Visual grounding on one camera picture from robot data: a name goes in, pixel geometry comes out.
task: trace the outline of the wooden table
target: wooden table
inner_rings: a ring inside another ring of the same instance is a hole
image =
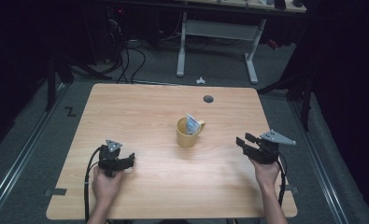
[[[204,102],[205,95],[214,102]],[[176,123],[186,113],[206,122],[187,149],[176,141]],[[56,185],[67,192],[52,196],[47,217],[84,219],[85,170],[106,139],[123,143],[120,158],[136,156],[109,218],[262,217],[253,166],[235,138],[267,131],[254,89],[96,84]],[[91,211],[93,205],[90,188]],[[287,217],[297,214],[289,191],[282,207]]]

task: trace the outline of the yellow mug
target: yellow mug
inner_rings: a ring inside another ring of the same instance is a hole
[[[203,120],[198,120],[201,124],[198,132],[195,134],[187,134],[187,118],[181,118],[178,120],[176,125],[177,142],[181,147],[192,147],[195,145],[196,139],[199,133],[205,128],[205,122]]]

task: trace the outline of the human arm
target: human arm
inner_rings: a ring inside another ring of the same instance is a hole
[[[275,192],[275,182],[279,173],[277,162],[260,164],[252,159],[250,161],[254,165],[256,179],[260,186],[266,223],[287,224],[287,219],[283,214]]]
[[[93,168],[92,189],[96,198],[96,205],[88,220],[88,224],[105,224],[110,206],[113,204],[120,188],[123,171],[114,177],[107,177],[104,170],[98,166]]]

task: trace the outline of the tabletop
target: tabletop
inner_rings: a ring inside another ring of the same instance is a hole
[[[186,113],[206,122],[190,148],[176,138],[176,123]],[[86,167],[106,139],[123,144],[120,158],[135,153],[108,218],[262,217],[254,167],[235,138],[267,131],[252,88],[96,84],[56,185],[66,193],[52,196],[47,217],[84,219]],[[94,202],[90,188],[91,211]],[[282,209],[286,217],[297,214],[290,191]]]

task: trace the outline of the forearm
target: forearm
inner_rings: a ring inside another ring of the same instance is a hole
[[[109,204],[96,203],[87,224],[106,224]]]
[[[274,188],[261,188],[263,197],[263,211],[267,224],[287,224],[287,219],[283,214],[277,200]]]

